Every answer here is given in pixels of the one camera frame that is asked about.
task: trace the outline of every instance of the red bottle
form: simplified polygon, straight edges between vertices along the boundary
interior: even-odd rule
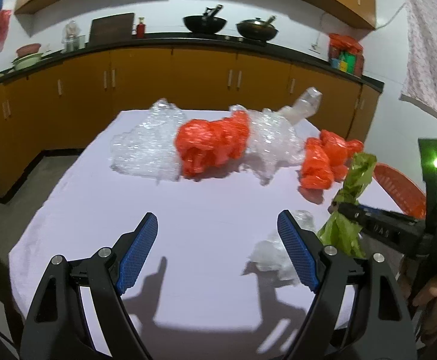
[[[143,22],[144,17],[139,17],[140,23],[137,25],[137,38],[142,39],[145,38],[145,23]]]

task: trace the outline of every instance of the floor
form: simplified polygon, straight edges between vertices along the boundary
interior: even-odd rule
[[[0,203],[0,331],[9,338],[14,336],[11,319],[18,324],[21,320],[18,314],[10,319],[7,312],[13,309],[8,254],[22,236],[35,212],[47,200],[55,185],[77,158],[76,155],[44,157],[10,201],[7,204]]]

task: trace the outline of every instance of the white tablecloth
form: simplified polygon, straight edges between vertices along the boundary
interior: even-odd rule
[[[221,111],[186,111],[215,120]],[[134,287],[122,296],[141,338],[155,359],[270,359],[290,345],[313,300],[303,285],[280,286],[273,273],[247,265],[254,245],[277,229],[284,209],[308,210],[317,228],[340,184],[325,191],[322,205],[297,192],[298,167],[279,169],[261,186],[252,173],[217,171],[199,181],[157,182],[110,169],[110,141],[140,123],[146,111],[121,112],[65,173],[10,252],[14,298],[27,315],[52,256],[87,258],[133,231],[147,212],[158,218],[158,236]],[[318,136],[307,121],[296,126]],[[363,204],[399,211],[373,183]],[[90,292],[82,290],[98,350],[109,354]],[[350,308],[353,288],[346,292]]]

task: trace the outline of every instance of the basket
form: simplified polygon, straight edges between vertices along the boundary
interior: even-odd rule
[[[374,179],[404,214],[425,219],[426,196],[407,176],[384,163],[378,163],[375,166]]]

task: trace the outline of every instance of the green plastic bag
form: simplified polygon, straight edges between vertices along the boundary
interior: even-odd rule
[[[332,204],[342,202],[358,204],[357,198],[372,182],[376,163],[377,158],[372,154],[354,154],[343,187],[337,192]],[[335,211],[317,236],[324,245],[333,245],[349,256],[363,258],[365,254],[359,244],[360,230],[362,230],[360,225]]]

